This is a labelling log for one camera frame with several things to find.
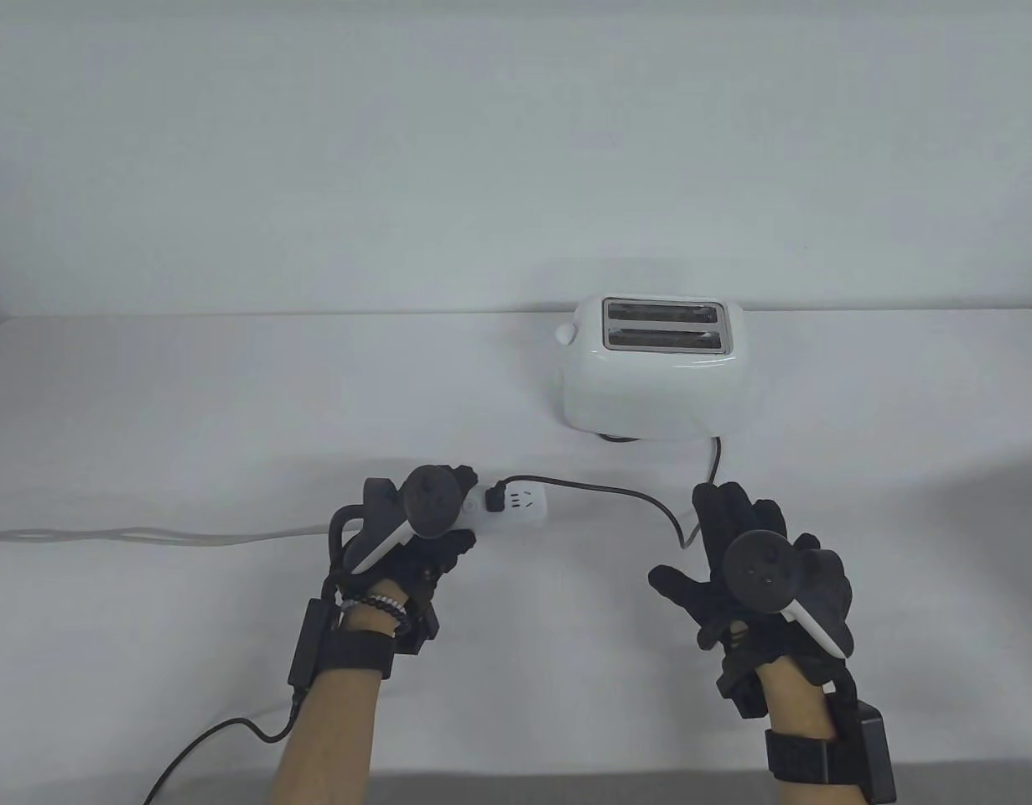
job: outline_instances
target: cable connector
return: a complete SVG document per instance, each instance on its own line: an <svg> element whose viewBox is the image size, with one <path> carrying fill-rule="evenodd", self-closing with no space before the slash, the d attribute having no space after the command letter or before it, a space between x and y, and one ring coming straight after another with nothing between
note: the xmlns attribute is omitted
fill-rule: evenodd
<svg viewBox="0 0 1032 805"><path fill-rule="evenodd" d="M505 510L505 489L508 483L497 481L485 491L485 511L497 514Z"/></svg>

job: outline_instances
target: black cable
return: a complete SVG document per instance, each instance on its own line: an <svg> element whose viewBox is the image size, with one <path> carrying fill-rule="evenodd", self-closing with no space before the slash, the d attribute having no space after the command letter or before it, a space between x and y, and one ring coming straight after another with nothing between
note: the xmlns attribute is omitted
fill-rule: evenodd
<svg viewBox="0 0 1032 805"><path fill-rule="evenodd" d="M720 452L723 449L722 445L720 445L720 437L715 436L713 438L713 466L710 468L710 475L708 475L708 478L706 479L706 483L708 484L716 483L716 472L720 466ZM687 548L690 548L691 545L695 544L695 540L699 537L699 533L702 529L703 524L701 524L701 522L696 522L694 528L690 529L690 537L687 538L687 541L684 542L683 540L680 540L680 548L683 548L684 551L686 551Z"/></svg>
<svg viewBox="0 0 1032 805"><path fill-rule="evenodd" d="M173 763L170 763L169 766L166 767L166 771L163 771L162 775L160 775L157 781L151 786L151 792L147 795L146 800L143 800L143 805L151 805L151 803L154 802L154 798L159 795L159 791L162 790L162 786L169 780L170 775L176 771L176 767L184 763L184 759L186 759L187 755L195 751L202 741L208 739L211 736L215 736L226 727L244 725L244 727L248 730L254 732L255 737L261 740L263 744L281 743L281 741L285 740L286 737L288 737L288 734L293 731L293 726L296 725L296 716L300 713L301 703L303 703L303 697L297 696L296 698L293 698L293 709L291 709L291 713L288 714L288 723L285 725L285 729L283 729L282 732L279 732L277 736L267 736L264 732L262 732L262 729L259 728L257 723L250 719L250 717L231 717L227 721L221 721L220 725L214 725L202 733L201 736L197 737L196 740L191 741L190 744L184 747L181 753L173 759Z"/></svg>
<svg viewBox="0 0 1032 805"><path fill-rule="evenodd" d="M716 480L717 469L720 466L720 452L722 450L722 445L720 444L720 437L715 436L713 438L714 445L714 456L713 456L713 466L710 468L710 475L708 475L707 483L713 483ZM623 488L622 486L601 486L601 484L588 484L582 483L581 481L566 481L562 478L549 478L549 476L509 476L508 478L497 481L496 485L493 486L489 491L486 491L486 507L489 507L489 497L492 494L499 493L499 497L504 496L504 488L508 486L512 481L533 481L540 484L549 484L550 486L566 486L570 490L588 490L588 491L605 491L608 494L623 494L625 497L645 500L650 506L657 507L666 517L668 521L672 522L673 528L676 529L677 540L680 541L680 548L687 549L695 541L695 538L699 536L701 530L701 524L695 526L690 533L690 537L687 540L683 538L683 525L680 525L680 521L676 519L676 515L669 507L660 503L659 500L652 497L650 494L646 494L645 491L636 491L634 489Z"/></svg>

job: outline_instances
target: wrist strap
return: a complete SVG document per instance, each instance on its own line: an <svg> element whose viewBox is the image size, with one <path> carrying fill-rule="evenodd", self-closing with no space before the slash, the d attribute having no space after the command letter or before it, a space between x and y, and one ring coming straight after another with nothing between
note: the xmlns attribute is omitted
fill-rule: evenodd
<svg viewBox="0 0 1032 805"><path fill-rule="evenodd" d="M381 671L382 679L392 674L392 656L396 652L396 640L388 634L367 632L345 632L343 629L327 629L318 648L318 663L315 677L323 671L340 669L362 669Z"/></svg>
<svg viewBox="0 0 1032 805"><path fill-rule="evenodd" d="M844 746L837 740L781 736L766 730L769 772L783 782L807 785L859 785L861 774L848 763Z"/></svg>

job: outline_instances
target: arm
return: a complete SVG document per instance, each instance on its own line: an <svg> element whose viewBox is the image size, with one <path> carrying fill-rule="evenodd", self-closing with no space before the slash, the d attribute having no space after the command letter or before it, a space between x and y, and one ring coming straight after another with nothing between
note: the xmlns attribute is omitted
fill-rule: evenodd
<svg viewBox="0 0 1032 805"><path fill-rule="evenodd" d="M769 705L773 732L781 736L837 737L825 693L806 681L799 667L787 656L757 669L762 689ZM803 785L780 782L781 805L865 805L857 785Z"/></svg>
<svg viewBox="0 0 1032 805"><path fill-rule="evenodd" d="M392 582L381 582L370 591L400 603L408 599ZM396 621L370 606L356 606L341 629L368 629L391 637ZM378 671L327 671L316 679L278 768L270 805L362 803L381 687Z"/></svg>

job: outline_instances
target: white backdrop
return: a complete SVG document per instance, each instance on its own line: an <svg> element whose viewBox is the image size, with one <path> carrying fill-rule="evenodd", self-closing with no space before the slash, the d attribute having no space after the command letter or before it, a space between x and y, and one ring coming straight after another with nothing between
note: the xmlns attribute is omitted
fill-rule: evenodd
<svg viewBox="0 0 1032 805"><path fill-rule="evenodd" d="M1032 2L277 5L0 0L1 314L1032 303Z"/></svg>

